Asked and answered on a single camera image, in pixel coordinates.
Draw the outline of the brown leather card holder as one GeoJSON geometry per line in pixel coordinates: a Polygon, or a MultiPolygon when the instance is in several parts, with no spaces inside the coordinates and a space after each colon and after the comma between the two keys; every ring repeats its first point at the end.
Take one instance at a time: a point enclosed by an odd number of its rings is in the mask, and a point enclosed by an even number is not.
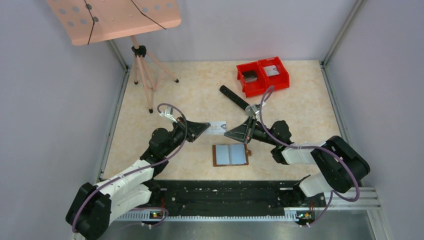
{"type": "Polygon", "coordinates": [[[214,144],[212,146],[214,167],[247,166],[251,155],[246,144],[214,144]]]}

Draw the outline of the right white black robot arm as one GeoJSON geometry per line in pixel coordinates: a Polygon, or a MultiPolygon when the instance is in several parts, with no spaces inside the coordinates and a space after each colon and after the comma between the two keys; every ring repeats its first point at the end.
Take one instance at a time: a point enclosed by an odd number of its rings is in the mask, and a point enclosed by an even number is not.
{"type": "Polygon", "coordinates": [[[338,135],[319,145],[295,144],[284,120],[267,128],[248,117],[241,125],[227,130],[224,136],[244,144],[257,140],[273,145],[270,153],[278,164],[316,165],[319,173],[303,178],[293,192],[293,200],[299,206],[307,206],[317,194],[330,191],[344,194],[356,189],[358,182],[371,171],[365,159],[338,135]]]}

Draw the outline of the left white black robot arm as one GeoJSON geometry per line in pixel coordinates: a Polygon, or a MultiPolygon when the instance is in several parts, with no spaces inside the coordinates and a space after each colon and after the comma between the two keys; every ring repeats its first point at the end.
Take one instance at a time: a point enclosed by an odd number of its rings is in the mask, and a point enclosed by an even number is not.
{"type": "Polygon", "coordinates": [[[210,126],[208,122],[179,117],[172,123],[171,131],[162,127],[155,129],[146,151],[128,168],[96,184],[84,183],[65,216],[73,233],[86,240],[97,240],[126,212],[145,204],[156,206],[161,194],[146,183],[164,170],[184,143],[193,143],[210,126]]]}

